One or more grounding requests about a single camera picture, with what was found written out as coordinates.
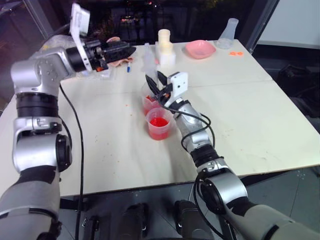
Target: pen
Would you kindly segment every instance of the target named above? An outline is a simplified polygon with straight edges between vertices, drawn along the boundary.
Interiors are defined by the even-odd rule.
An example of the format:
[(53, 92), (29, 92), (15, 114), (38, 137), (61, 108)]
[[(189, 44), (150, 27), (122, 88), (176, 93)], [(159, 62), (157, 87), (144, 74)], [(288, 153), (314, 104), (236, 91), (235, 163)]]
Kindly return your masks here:
[(131, 62), (128, 62), (128, 65), (126, 67), (126, 72), (130, 73), (130, 71), (131, 71)]

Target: clear plastic bottle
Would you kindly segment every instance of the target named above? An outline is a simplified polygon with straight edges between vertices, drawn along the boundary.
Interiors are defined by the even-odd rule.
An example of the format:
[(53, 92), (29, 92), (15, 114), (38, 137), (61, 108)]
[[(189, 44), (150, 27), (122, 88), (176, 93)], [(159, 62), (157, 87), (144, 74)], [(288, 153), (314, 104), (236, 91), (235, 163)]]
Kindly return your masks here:
[(228, 23), (219, 37), (218, 41), (216, 41), (215, 45), (220, 49), (229, 49), (232, 47), (232, 44), (235, 39), (235, 32), (239, 20), (236, 18), (229, 18)]

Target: pink plastic dish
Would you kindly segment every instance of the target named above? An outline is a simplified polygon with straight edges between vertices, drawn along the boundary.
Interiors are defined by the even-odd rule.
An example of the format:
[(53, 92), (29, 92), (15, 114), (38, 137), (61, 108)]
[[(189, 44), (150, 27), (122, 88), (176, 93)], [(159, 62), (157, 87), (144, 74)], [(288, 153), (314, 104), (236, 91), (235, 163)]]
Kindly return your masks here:
[(195, 59), (205, 59), (216, 51), (216, 48), (205, 40), (191, 41), (185, 45), (185, 49)]

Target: table surface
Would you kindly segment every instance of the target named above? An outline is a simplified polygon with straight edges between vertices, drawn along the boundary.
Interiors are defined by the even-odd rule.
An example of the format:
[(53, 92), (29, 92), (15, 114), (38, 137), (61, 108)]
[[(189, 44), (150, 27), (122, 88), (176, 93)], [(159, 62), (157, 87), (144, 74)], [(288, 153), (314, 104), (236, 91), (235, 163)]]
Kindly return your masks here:
[[(211, 57), (195, 60), (185, 43), (175, 43), (176, 66), (165, 74), (189, 73), (184, 95), (212, 121), (216, 150), (239, 176), (269, 173), (320, 164), (319, 134), (290, 99), (234, 41), (232, 49), (218, 49)], [(231, 56), (231, 51), (243, 56)], [(174, 126), (169, 138), (152, 140), (142, 110), (140, 89), (143, 46), (133, 54), (131, 72), (115, 69), (110, 79), (98, 73), (81, 74), (62, 82), (79, 115), (84, 134), (84, 193), (123, 190), (193, 181), (195, 165), (180, 145)], [(59, 94), (59, 115), (73, 141), (73, 163), (62, 172), (62, 196), (79, 194), (80, 134), (73, 112)], [(0, 118), (0, 194), (17, 179), (12, 164), (15, 98)]]

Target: floor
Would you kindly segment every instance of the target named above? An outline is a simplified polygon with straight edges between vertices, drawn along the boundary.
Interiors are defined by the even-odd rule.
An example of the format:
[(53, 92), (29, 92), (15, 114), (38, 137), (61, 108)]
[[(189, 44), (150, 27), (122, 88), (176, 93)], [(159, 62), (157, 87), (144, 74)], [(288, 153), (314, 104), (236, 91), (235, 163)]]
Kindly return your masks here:
[[(254, 203), (269, 205), (295, 221), (320, 232), (320, 178), (316, 174), (318, 172), (319, 167), (297, 169), (251, 185), (247, 188), (249, 198)], [(123, 213), (132, 204), (148, 203), (150, 221), (149, 232), (145, 239), (179, 238), (175, 230), (172, 208), (176, 200), (189, 198), (191, 187), (192, 184), (182, 184), (100, 194), (91, 200), (92, 207), (83, 212), (82, 219), (84, 217), (89, 219), (94, 215), (100, 216), (100, 231), (97, 232), (95, 239), (114, 240), (119, 213)], [(220, 230), (216, 216), (208, 212), (203, 203), (200, 207), (209, 221)], [(59, 240), (73, 239), (76, 215), (77, 213), (72, 210), (60, 211), (60, 221), (63, 222), (63, 226)], [(79, 239), (88, 239), (83, 238), (83, 227), (80, 227), (80, 231)]]

